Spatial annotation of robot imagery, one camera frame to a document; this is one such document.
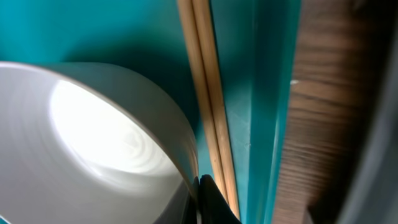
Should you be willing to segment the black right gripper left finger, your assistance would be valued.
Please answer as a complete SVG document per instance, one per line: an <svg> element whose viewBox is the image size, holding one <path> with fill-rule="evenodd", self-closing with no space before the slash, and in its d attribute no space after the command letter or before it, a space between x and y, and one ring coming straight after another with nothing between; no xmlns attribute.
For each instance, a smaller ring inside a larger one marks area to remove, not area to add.
<svg viewBox="0 0 398 224"><path fill-rule="evenodd" d="M187 199L183 224L199 224L200 223L200 207L198 201L199 181L198 177L194 178L193 191Z"/></svg>

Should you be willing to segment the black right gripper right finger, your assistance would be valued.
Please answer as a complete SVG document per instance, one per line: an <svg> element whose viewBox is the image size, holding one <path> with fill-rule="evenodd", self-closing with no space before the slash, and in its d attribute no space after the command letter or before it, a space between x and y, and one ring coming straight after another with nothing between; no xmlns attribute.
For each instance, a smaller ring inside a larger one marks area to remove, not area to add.
<svg viewBox="0 0 398 224"><path fill-rule="evenodd" d="M200 179L198 199L204 224L241 224L210 175Z"/></svg>

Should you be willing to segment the grey bowl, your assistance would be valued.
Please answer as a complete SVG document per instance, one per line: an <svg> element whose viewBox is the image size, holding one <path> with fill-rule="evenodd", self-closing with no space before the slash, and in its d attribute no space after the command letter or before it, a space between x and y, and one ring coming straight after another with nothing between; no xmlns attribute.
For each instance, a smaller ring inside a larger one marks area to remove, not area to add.
<svg viewBox="0 0 398 224"><path fill-rule="evenodd" d="M1 63L2 223L183 223L198 159L176 102L107 63Z"/></svg>

